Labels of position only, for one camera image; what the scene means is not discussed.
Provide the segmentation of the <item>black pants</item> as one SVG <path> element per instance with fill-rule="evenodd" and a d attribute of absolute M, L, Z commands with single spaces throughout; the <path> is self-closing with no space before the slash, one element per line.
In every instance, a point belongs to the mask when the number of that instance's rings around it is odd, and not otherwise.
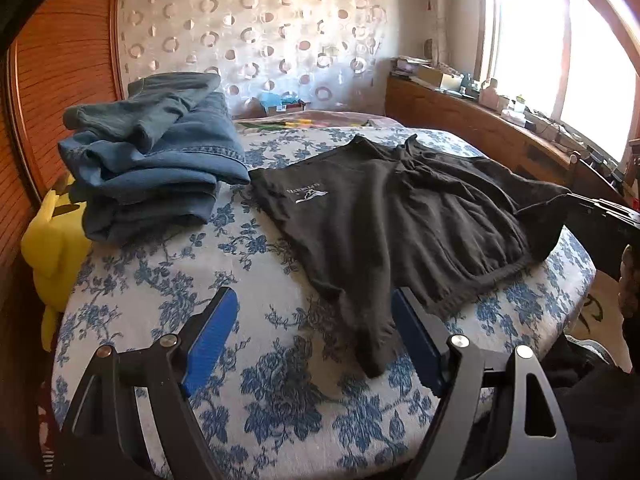
<path fill-rule="evenodd" d="M 250 184 L 372 378 L 396 354 L 395 289 L 410 289 L 430 312 L 488 292 L 548 257 L 568 196 L 564 186 L 487 157 L 364 136 L 284 168 L 256 169 Z"/>

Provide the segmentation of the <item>white bottle on cabinet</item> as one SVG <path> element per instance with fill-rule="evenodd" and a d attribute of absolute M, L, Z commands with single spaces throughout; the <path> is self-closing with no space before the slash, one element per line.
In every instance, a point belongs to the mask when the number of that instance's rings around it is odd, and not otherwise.
<path fill-rule="evenodd" d="M 489 108 L 490 110 L 498 110 L 499 101 L 498 80 L 496 78 L 485 80 L 480 86 L 478 102 L 481 106 Z"/>

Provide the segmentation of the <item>long wooden cabinet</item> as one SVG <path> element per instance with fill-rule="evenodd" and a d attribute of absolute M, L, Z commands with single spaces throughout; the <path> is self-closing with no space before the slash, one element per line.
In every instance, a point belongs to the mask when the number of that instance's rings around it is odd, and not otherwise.
<path fill-rule="evenodd" d="M 385 115 L 407 127 L 453 133 L 523 177 L 560 184 L 590 198 L 625 203 L 623 196 L 588 167 L 579 153 L 565 154 L 551 142 L 468 100 L 390 75 Z"/>

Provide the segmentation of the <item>yellow plush toy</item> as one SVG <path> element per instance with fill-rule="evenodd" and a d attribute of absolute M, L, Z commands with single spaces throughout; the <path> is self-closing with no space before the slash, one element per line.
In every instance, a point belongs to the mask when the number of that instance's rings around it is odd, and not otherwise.
<path fill-rule="evenodd" d="M 82 228 L 86 204 L 70 200 L 73 183 L 69 172 L 55 181 L 21 240 L 22 256 L 32 268 L 35 289 L 44 304 L 41 343 L 47 352 L 52 351 L 58 321 L 91 247 Z"/>

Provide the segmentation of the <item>beige box on cabinet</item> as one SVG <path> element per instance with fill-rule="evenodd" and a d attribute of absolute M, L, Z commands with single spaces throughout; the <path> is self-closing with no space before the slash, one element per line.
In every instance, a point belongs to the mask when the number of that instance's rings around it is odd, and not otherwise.
<path fill-rule="evenodd" d="M 462 85 L 462 76 L 458 73 L 442 72 L 431 66 L 420 66 L 416 76 L 435 88 L 447 91 L 458 91 Z"/>

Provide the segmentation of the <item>folded blue jeans bottom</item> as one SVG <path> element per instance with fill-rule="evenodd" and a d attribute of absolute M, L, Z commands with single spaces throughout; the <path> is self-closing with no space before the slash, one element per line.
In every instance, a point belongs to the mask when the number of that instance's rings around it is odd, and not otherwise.
<path fill-rule="evenodd" d="M 81 130 L 58 144 L 74 177 L 70 201 L 86 205 L 85 236 L 122 245 L 168 224 L 209 222 L 219 185 L 247 184 L 239 135 L 224 95 L 209 93 L 148 151 Z"/>

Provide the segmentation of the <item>folded blue jeans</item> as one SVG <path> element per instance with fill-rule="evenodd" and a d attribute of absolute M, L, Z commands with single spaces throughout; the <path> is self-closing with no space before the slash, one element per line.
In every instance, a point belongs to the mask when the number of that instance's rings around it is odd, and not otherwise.
<path fill-rule="evenodd" d="M 63 113 L 63 125 L 73 132 L 92 132 L 103 140 L 129 142 L 146 153 L 219 85 L 216 73 L 151 75 L 132 82 L 127 99 L 69 107 Z"/>
<path fill-rule="evenodd" d="M 74 177 L 70 201 L 86 205 L 85 236 L 122 245 L 168 224 L 209 222 L 219 185 L 247 184 L 239 135 L 224 95 L 209 93 L 148 151 L 81 130 L 58 144 Z"/>

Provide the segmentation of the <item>colourful flower blanket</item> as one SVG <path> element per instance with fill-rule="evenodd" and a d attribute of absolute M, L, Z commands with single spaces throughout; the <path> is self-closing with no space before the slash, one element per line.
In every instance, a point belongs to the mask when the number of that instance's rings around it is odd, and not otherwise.
<path fill-rule="evenodd" d="M 340 128 L 340 127 L 401 127 L 393 118 L 358 112 L 336 112 L 335 110 L 304 110 L 303 112 L 277 113 L 261 118 L 245 118 L 234 121 L 239 133 L 251 131 L 283 130 L 296 128 Z"/>

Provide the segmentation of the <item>sheer circle pattern curtain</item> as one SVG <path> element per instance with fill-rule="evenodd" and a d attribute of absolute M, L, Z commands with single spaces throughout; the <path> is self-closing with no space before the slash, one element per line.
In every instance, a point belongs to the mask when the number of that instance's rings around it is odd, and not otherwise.
<path fill-rule="evenodd" d="M 202 72 L 232 114 L 263 96 L 382 112 L 398 56 L 446 53 L 444 0 L 117 0 L 120 78 Z"/>

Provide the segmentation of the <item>cardboard box with items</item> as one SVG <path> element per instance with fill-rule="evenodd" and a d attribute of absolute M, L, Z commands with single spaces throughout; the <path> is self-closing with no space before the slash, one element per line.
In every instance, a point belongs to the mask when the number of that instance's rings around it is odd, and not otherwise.
<path fill-rule="evenodd" d="M 267 116 L 303 112 L 308 106 L 308 102 L 302 100 L 295 92 L 284 92 L 282 94 L 262 92 L 258 96 L 258 102 Z"/>

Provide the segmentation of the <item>folded blue jeans top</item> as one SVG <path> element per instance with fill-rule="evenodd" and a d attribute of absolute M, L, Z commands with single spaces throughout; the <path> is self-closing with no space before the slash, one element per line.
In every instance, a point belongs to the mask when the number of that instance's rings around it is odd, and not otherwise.
<path fill-rule="evenodd" d="M 63 113 L 63 125 L 73 132 L 92 132 L 103 140 L 129 142 L 146 153 L 219 85 L 216 73 L 151 75 L 132 82 L 127 99 L 69 107 Z"/>

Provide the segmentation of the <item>window with wooden frame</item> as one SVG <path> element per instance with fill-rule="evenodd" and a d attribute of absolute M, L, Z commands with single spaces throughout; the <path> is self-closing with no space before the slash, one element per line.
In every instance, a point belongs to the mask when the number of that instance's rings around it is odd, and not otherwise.
<path fill-rule="evenodd" d="M 637 123 L 639 77 L 611 26 L 588 0 L 489 0 L 489 73 L 498 92 L 613 162 Z"/>

